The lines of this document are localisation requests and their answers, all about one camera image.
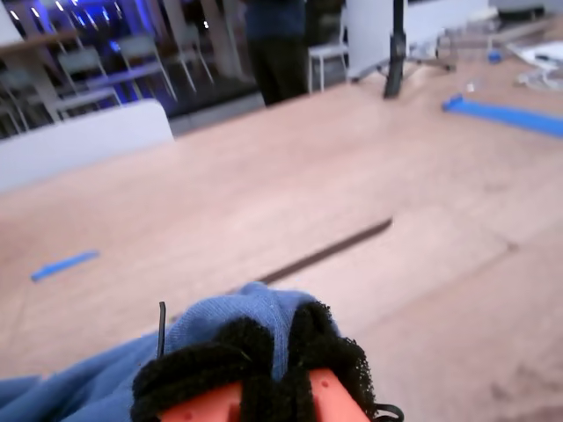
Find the dark pants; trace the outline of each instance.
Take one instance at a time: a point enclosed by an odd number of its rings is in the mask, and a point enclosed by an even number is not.
[[[248,51],[266,106],[307,93],[307,47],[302,38],[249,40]]]

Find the blue tape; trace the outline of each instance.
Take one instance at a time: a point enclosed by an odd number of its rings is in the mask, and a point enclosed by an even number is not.
[[[488,119],[506,125],[563,138],[563,117],[529,112],[501,105],[482,104],[456,95],[442,104],[442,109],[449,113],[467,114],[481,119]]]
[[[77,266],[85,261],[90,259],[97,258],[99,256],[98,251],[87,251],[75,255],[74,257],[63,259],[62,261],[55,262],[53,264],[48,264],[41,268],[39,271],[32,274],[32,280],[37,282],[49,275],[53,275],[54,273],[58,273],[62,270],[66,270],[72,266]]]
[[[498,50],[490,51],[486,58],[491,64],[498,64],[502,62],[502,54]]]

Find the black cable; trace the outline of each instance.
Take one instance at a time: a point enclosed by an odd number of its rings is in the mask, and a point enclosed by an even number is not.
[[[164,302],[160,306],[160,322],[158,323],[158,349],[157,359],[165,353],[165,327],[166,327],[166,305]]]
[[[371,226],[366,230],[362,230],[361,232],[347,237],[346,239],[340,240],[336,244],[330,244],[320,251],[316,251],[311,255],[298,259],[297,261],[284,266],[283,268],[280,268],[279,270],[276,270],[272,273],[265,274],[256,280],[261,281],[264,284],[271,284],[275,281],[289,277],[290,275],[313,266],[324,259],[330,258],[332,255],[341,253],[349,248],[356,246],[357,244],[370,240],[374,236],[382,234],[392,225],[392,223],[393,219],[392,217],[390,217],[383,222],[379,222],[375,226]]]
[[[387,411],[394,414],[395,416],[382,415],[376,418],[376,422],[403,422],[405,420],[405,414],[399,407],[392,404],[376,404],[378,411]]]

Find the white partition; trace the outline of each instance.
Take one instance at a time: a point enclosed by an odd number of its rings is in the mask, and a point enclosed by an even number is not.
[[[0,193],[173,141],[165,111],[155,100],[41,127],[0,141]]]
[[[489,0],[428,0],[405,5],[407,43],[425,41],[443,28],[463,24]],[[393,0],[347,0],[350,76],[389,55]]]
[[[16,26],[12,24],[10,13],[6,10],[4,3],[0,2],[0,46],[21,41]]]

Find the table leg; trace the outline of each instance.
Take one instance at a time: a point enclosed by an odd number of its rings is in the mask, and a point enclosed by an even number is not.
[[[9,55],[4,58],[4,62],[8,69],[25,69],[32,78],[33,87],[41,98],[43,105],[54,122],[60,121],[59,113],[53,107],[55,101],[59,99],[53,83],[49,79],[48,73],[43,67],[39,55],[36,52],[24,54]]]

